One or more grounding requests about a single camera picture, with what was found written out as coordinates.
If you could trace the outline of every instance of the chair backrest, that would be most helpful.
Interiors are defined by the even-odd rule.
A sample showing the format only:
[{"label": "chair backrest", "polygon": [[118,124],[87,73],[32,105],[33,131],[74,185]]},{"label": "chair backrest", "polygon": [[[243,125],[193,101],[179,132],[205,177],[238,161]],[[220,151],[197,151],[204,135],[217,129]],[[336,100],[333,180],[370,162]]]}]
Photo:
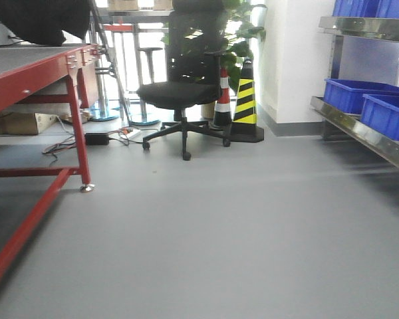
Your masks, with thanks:
[{"label": "chair backrest", "polygon": [[174,0],[169,17],[168,79],[219,84],[219,66],[205,52],[223,48],[227,13],[220,0]]}]

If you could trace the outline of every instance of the cardboard box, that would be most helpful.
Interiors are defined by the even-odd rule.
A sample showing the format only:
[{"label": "cardboard box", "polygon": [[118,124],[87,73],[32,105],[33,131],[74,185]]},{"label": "cardboard box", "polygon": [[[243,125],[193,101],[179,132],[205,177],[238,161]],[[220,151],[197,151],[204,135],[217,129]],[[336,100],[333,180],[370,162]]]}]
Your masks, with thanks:
[{"label": "cardboard box", "polygon": [[38,135],[56,120],[52,114],[0,112],[0,135]]},{"label": "cardboard box", "polygon": [[172,0],[154,0],[154,10],[172,10]]},{"label": "cardboard box", "polygon": [[138,0],[108,0],[109,11],[139,10]]}]

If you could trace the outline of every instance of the black office chair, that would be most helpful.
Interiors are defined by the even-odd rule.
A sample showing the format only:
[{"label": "black office chair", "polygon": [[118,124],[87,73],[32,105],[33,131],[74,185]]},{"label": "black office chair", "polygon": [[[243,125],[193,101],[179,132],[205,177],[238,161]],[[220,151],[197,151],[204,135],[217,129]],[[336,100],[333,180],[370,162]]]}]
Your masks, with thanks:
[{"label": "black office chair", "polygon": [[179,121],[163,122],[159,132],[146,136],[144,150],[149,150],[152,138],[182,132],[182,157],[188,161],[188,131],[221,138],[225,147],[231,143],[224,134],[210,130],[208,121],[188,122],[185,114],[186,108],[220,97],[219,60],[225,52],[222,47],[227,13],[221,0],[173,0],[173,8],[166,52],[168,81],[141,85],[137,93],[157,108],[174,110],[174,120]]}]

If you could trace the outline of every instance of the blue storage box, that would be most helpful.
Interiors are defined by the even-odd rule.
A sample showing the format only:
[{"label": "blue storage box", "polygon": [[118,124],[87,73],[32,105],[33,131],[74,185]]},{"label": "blue storage box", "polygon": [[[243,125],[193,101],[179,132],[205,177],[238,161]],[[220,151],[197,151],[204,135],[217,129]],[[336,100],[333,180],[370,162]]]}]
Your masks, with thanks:
[{"label": "blue storage box", "polygon": [[380,0],[336,0],[335,17],[375,17]]},{"label": "blue storage box", "polygon": [[399,96],[364,95],[360,121],[370,128],[399,141]]},{"label": "blue storage box", "polygon": [[376,16],[399,19],[399,0],[380,0]]},{"label": "blue storage box", "polygon": [[325,79],[324,102],[349,114],[360,114],[364,104],[363,94],[399,95],[399,86],[384,83]]}]

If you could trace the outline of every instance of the workbench leg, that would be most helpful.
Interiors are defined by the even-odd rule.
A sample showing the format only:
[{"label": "workbench leg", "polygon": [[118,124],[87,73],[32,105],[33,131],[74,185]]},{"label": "workbench leg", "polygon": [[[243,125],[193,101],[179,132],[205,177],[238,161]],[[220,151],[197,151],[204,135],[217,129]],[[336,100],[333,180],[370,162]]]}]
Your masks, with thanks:
[{"label": "workbench leg", "polygon": [[62,169],[27,218],[24,219],[18,229],[13,233],[12,237],[7,241],[0,252],[0,280],[7,272],[11,263],[15,260],[23,245],[36,229],[70,175],[71,172],[69,168]]},{"label": "workbench leg", "polygon": [[82,130],[76,76],[70,75],[66,78],[66,89],[68,90],[68,97],[70,100],[69,104],[71,109],[72,126],[74,128],[75,142],[77,148],[78,164],[80,170],[79,173],[81,175],[81,181],[83,183],[83,186],[80,190],[83,193],[87,193],[93,190],[94,185],[90,183],[90,171],[88,169],[87,162],[86,141],[84,139],[84,133]]},{"label": "workbench leg", "polygon": [[81,108],[89,109],[98,100],[98,84],[94,63],[79,69],[77,73],[78,95],[81,99]]}]

